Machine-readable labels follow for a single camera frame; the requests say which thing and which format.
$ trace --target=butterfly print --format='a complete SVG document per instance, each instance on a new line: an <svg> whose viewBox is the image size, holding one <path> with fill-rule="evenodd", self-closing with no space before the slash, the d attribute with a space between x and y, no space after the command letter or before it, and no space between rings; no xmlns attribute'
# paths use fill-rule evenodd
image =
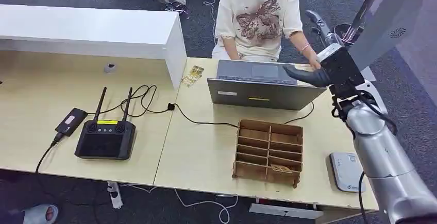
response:
<svg viewBox="0 0 437 224"><path fill-rule="evenodd" d="M277 0L267 0L255 13L244 13L237 16L242 31L241 36L248 40L254 38L266 40L281 36L279 16L276 14L281 9Z"/></svg>

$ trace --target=laptop keyboard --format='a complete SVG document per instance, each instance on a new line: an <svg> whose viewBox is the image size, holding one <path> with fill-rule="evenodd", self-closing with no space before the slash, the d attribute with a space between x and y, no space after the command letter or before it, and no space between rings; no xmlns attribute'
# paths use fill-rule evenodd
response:
<svg viewBox="0 0 437 224"><path fill-rule="evenodd" d="M276 83L276 84L287 84L296 85L296 80L271 80L271 79L257 79L257 78L245 78L245 77L235 77L235 76L219 76L220 80L231 80L231 81L251 81L251 82L264 82L264 83Z"/></svg>

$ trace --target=yellow label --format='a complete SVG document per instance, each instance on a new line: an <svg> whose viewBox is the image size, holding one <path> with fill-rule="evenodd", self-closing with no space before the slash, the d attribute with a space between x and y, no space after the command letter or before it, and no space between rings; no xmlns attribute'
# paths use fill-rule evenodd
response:
<svg viewBox="0 0 437 224"><path fill-rule="evenodd" d="M118 123L117 120L98 120L97 123L99 125L116 125Z"/></svg>
<svg viewBox="0 0 437 224"><path fill-rule="evenodd" d="M249 98L250 100L262 100L262 101L270 101L269 99L263 99L263 98Z"/></svg>

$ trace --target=desk surface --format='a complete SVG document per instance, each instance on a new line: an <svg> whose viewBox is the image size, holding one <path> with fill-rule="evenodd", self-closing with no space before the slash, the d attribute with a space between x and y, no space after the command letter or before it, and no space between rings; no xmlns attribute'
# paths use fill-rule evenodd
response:
<svg viewBox="0 0 437 224"><path fill-rule="evenodd" d="M115 72L104 73L108 63L116 65ZM104 86L108 89L102 110L117 106L127 97L129 87L135 89L143 84L158 86L151 110L165 110L177 95L166 72L164 60L0 51L0 167L35 171L56 134L54 128L73 107L94 112ZM141 112L138 99L132 101L130 113ZM137 137L128 161L82 160L74 156L80 125L48 154L40 172L152 185L171 115L147 113L133 120ZM122 111L116 109L100 118L122 116Z"/></svg>
<svg viewBox="0 0 437 224"><path fill-rule="evenodd" d="M116 64L114 73L103 72L108 63ZM190 88L181 85L178 93L165 75L164 60L0 51L0 81L3 81L0 85L0 168L34 171L56 134L54 128L73 107L94 112L104 86L108 91L103 109L118 105L127 96L129 87L155 84L158 91L152 110L165 110L168 102L177 102L188 117L197 121L237 124L240 119L250 118L283 123L304 116L311 109L307 106L294 112L213 105L206 79L215 76L217 61L189 58L186 74L194 65L205 68L202 78ZM315 110L308 118L294 123L304 127L304 166L297 189L233 179L237 130L227 126L195 125L177 110L147 113L134 119L137 137L127 161L75 157L79 126L72 137L66 137L48 154L41 172L358 208L357 194L337 190L327 160L333 151L354 152L350 133L340 120L331 117L328 92L314 104ZM131 113L141 111L138 100L131 102ZM121 117L120 110L102 116ZM378 209L369 188L363 197L365 208Z"/></svg>
<svg viewBox="0 0 437 224"><path fill-rule="evenodd" d="M176 103L192 120L238 124L241 119L284 123L306 115L301 111L214 105L207 78L214 78L217 60L189 59L185 75L197 65L205 68L201 79L191 87L181 85ZM314 112L293 125L304 128L303 171L296 189L282 184L232 178L237 130L228 126L196 125L174 111L154 185L192 191L235 194L239 196L319 203L344 208L359 208L358 195L339 191L333 180L328 156L331 152L354 152L350 132L341 120L331 116L330 93L314 101ZM367 209L378 209L370 190L363 194Z"/></svg>

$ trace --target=bracelet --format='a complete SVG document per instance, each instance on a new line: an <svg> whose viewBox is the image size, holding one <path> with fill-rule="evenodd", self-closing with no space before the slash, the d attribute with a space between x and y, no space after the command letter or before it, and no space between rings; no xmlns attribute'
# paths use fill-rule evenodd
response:
<svg viewBox="0 0 437 224"><path fill-rule="evenodd" d="M306 48L310 47L310 46L311 46L310 44L304 46L304 47L302 48L302 50L300 50L300 54L304 53L304 50L305 50Z"/></svg>

